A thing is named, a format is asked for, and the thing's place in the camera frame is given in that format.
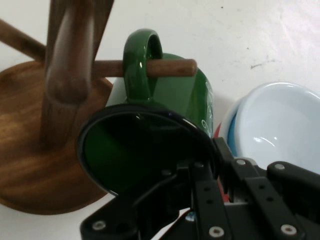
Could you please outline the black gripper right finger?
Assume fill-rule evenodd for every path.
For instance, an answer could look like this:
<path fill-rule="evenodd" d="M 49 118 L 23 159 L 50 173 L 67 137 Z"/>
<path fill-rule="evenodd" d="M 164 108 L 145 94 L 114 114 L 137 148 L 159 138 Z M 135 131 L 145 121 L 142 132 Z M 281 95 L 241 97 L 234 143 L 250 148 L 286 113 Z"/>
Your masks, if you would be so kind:
<path fill-rule="evenodd" d="M 260 231 L 258 239 L 320 238 L 320 176 L 285 161 L 261 169 L 236 158 L 221 137 L 213 139 L 218 179 L 232 204 L 240 202 Z"/>

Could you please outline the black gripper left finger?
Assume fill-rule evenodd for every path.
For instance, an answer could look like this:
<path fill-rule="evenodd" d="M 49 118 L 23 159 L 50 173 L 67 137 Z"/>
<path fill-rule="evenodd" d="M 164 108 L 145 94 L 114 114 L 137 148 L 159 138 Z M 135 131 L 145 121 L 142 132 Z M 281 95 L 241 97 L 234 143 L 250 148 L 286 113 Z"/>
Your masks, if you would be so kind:
<path fill-rule="evenodd" d="M 149 240 L 169 226 L 165 239 L 233 237 L 218 179 L 232 160 L 186 159 L 166 167 L 104 205 L 80 225 L 83 240 Z"/>

